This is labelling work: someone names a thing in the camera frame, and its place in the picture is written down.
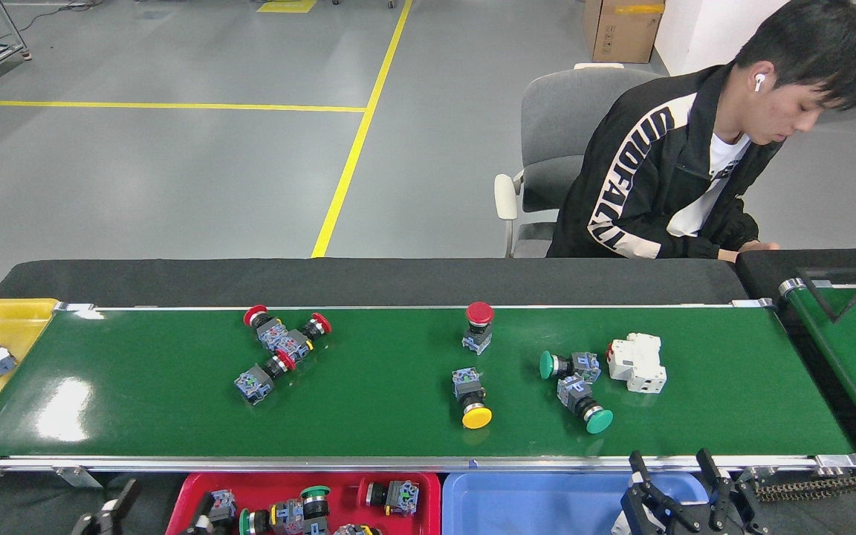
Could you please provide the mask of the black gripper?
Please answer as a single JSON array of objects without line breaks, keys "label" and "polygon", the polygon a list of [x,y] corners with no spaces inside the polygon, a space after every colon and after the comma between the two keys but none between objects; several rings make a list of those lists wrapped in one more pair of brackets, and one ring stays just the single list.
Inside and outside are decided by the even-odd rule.
[{"label": "black gripper", "polygon": [[709,516],[696,520],[692,511],[653,484],[640,451],[629,454],[632,483],[621,507],[632,534],[758,534],[753,499],[747,485],[734,484],[707,448],[697,451],[704,488],[709,492]]}]

